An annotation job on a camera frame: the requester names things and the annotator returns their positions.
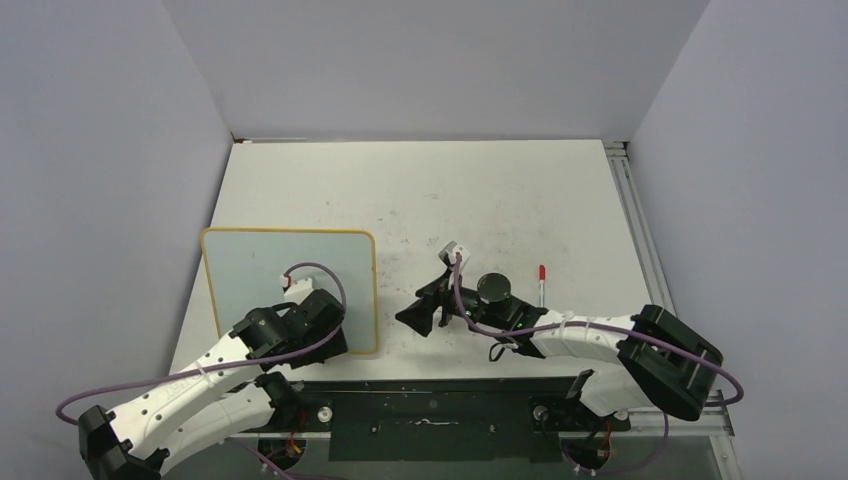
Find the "yellow framed whiteboard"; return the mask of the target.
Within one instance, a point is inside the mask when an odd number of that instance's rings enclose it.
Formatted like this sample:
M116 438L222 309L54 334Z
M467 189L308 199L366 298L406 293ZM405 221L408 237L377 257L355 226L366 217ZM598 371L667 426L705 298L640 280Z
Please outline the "yellow framed whiteboard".
M214 318L225 333L254 307L284 298L288 268L319 263L346 292L343 322L349 352L379 347L376 241L365 230L210 227L201 235Z

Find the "red capped whiteboard marker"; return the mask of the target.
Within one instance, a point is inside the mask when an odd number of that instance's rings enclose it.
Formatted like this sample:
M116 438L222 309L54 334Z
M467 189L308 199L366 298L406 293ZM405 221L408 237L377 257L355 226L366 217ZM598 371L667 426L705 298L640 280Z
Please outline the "red capped whiteboard marker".
M543 264L538 266L538 300L539 306L546 306L546 267Z

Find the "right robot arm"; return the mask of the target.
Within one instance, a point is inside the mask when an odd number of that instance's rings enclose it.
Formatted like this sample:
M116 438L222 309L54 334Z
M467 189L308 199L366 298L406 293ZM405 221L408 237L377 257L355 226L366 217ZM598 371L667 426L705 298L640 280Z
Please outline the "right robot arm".
M419 288L396 313L426 337L453 318L508 350L537 359L568 357L611 365L588 369L565 402L569 421L590 428L603 417L654 406L684 421L700 418L723 363L722 353L664 307L647 304L630 315L587 317L532 305L512 292L500 273L473 288L451 268Z

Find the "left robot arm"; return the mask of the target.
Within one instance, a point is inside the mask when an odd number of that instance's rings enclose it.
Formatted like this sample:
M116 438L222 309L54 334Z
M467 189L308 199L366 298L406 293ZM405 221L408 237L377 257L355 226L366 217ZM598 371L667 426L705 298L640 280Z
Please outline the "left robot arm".
M139 397L78 418L80 456L95 479L159 479L227 437L304 419L307 405L277 366L346 352L345 298L325 289L250 310L192 365Z

